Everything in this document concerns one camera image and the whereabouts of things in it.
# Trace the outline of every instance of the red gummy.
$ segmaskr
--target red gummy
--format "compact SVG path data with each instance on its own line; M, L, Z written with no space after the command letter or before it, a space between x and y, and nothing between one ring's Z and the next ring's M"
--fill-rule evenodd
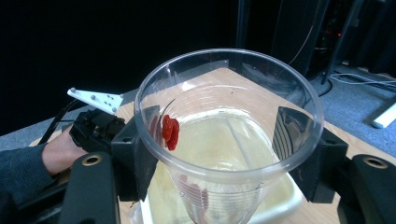
M172 119L173 122L173 130L172 130L172 135L169 141L166 142L166 145L168 146L168 149L173 151L176 148L177 141L178 141L178 132L180 131L180 126L178 124L177 119Z
M163 139L165 139L165 142L168 142L171 139L172 136L172 130L174 127L174 122L171 120L169 115L163 116Z

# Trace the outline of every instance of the white plastic tab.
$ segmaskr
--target white plastic tab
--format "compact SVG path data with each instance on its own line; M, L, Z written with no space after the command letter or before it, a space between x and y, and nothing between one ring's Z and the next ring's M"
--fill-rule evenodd
M123 100L122 94L116 95L96 91L79 91L76 90L76 88L71 88L67 91L67 94L111 115L117 112Z
M383 129L388 127L394 120L396 120L396 103L373 120L372 124L376 128Z

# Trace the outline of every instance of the floor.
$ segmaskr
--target floor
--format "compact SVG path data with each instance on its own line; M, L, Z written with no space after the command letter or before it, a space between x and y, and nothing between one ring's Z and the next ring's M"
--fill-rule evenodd
M338 66L336 72L377 81L396 81L396 78L386 74L374 75L364 69L345 65ZM319 75L310 83L319 95L322 94L320 99L326 121L396 157L396 121L385 129L377 129L372 125L376 117L396 103L396 92L370 85L346 84L354 81L344 76L331 77L330 82L324 85L321 85L322 79L323 76ZM396 90L396 82L386 84L393 85L391 88Z

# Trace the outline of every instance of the clear plastic cup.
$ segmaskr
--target clear plastic cup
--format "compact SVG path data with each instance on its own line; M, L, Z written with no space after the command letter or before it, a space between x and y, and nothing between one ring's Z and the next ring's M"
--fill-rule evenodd
M297 133L276 130L282 107L310 119L299 121ZM274 183L311 154L323 129L309 82L243 49L195 51L158 66L140 86L134 115L195 223L247 223ZM163 140L164 115L180 125L173 151Z

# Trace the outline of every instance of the hand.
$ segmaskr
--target hand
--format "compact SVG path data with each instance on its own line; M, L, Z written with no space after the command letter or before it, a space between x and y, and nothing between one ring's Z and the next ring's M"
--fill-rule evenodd
M43 149L42 159L50 175L59 174L71 167L76 159L87 154L73 142L69 133L71 128L72 126L68 127Z

